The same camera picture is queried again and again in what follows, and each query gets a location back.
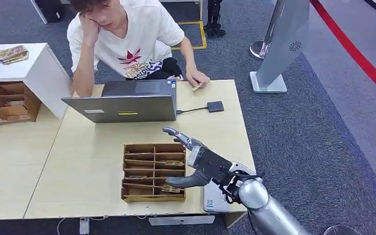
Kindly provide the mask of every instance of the robotic thumb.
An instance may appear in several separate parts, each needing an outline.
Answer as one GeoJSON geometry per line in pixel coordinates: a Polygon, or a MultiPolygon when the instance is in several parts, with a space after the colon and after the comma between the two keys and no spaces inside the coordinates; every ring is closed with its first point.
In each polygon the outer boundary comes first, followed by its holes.
{"type": "Polygon", "coordinates": [[[205,186],[211,181],[211,178],[202,173],[195,171],[192,175],[187,177],[168,177],[166,182],[175,188],[190,188],[205,186]]]}

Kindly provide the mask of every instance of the yellow sticker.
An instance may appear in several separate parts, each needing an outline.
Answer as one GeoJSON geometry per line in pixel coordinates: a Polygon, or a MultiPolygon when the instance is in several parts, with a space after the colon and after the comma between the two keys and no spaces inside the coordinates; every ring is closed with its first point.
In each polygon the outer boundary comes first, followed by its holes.
{"type": "Polygon", "coordinates": [[[138,115],[138,113],[136,113],[136,112],[133,112],[133,113],[131,113],[131,112],[119,112],[118,114],[119,114],[119,116],[124,116],[124,115],[138,115]]]}

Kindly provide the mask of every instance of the stanchion base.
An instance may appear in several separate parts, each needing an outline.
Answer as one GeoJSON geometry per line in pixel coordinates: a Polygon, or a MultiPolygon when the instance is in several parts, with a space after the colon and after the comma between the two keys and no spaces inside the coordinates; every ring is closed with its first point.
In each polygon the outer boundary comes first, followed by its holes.
{"type": "Polygon", "coordinates": [[[255,41],[250,44],[249,53],[253,58],[258,60],[263,60],[264,57],[260,56],[261,47],[263,46],[263,41],[255,41]]]}
{"type": "Polygon", "coordinates": [[[283,81],[283,77],[280,74],[267,89],[260,89],[259,84],[257,82],[255,71],[250,72],[250,81],[252,83],[252,88],[254,93],[285,93],[287,92],[286,85],[283,81]]]}
{"type": "Polygon", "coordinates": [[[357,230],[343,226],[343,225],[335,225],[329,227],[325,232],[324,235],[362,235],[357,230]]]}

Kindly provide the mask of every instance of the table leg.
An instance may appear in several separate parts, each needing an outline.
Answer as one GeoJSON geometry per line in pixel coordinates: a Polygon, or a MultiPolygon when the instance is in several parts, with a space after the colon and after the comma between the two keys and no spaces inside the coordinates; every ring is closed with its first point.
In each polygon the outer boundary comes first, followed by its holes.
{"type": "Polygon", "coordinates": [[[80,218],[79,233],[81,235],[88,235],[90,233],[90,218],[89,217],[80,218]]]}
{"type": "Polygon", "coordinates": [[[227,213],[224,215],[226,220],[227,228],[231,228],[235,223],[237,223],[243,216],[245,216],[247,212],[233,212],[233,213],[227,213]]]}
{"type": "Polygon", "coordinates": [[[45,24],[47,24],[48,22],[47,22],[47,20],[45,19],[45,16],[44,16],[43,12],[41,11],[40,7],[37,5],[37,3],[35,2],[35,0],[31,0],[31,3],[32,3],[32,5],[34,6],[35,10],[37,11],[38,15],[40,15],[41,20],[43,20],[43,22],[44,22],[45,24]]]}

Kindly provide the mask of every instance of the white sticker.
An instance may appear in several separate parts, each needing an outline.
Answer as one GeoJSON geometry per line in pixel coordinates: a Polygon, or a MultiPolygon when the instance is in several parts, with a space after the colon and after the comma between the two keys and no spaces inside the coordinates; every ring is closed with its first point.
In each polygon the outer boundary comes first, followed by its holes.
{"type": "Polygon", "coordinates": [[[214,201],[212,199],[207,199],[207,207],[214,207],[214,201]]]}
{"type": "Polygon", "coordinates": [[[104,113],[104,111],[101,109],[88,109],[84,111],[88,114],[103,114],[104,113]]]}

